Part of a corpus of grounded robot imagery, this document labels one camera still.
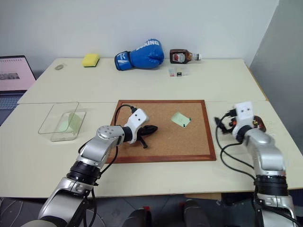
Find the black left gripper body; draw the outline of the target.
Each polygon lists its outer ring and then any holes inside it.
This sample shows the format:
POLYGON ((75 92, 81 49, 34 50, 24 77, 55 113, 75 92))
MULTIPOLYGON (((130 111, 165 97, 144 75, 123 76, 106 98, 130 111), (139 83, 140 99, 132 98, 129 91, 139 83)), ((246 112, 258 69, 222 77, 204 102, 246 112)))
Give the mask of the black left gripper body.
POLYGON ((139 130, 137 131, 137 141, 143 141, 143 136, 146 134, 147 132, 147 128, 146 126, 139 128, 139 130))

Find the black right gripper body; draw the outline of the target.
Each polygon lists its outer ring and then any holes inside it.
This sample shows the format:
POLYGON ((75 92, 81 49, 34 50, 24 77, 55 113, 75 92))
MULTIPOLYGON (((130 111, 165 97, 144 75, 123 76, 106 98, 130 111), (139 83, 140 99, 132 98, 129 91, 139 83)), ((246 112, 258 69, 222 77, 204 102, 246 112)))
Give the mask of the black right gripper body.
POLYGON ((232 134, 232 131, 233 131, 233 129, 235 128, 236 124, 237 124, 236 119, 235 119, 235 118, 231 118, 231 121, 229 122, 230 128, 228 129, 228 132, 229 132, 230 134, 232 134))

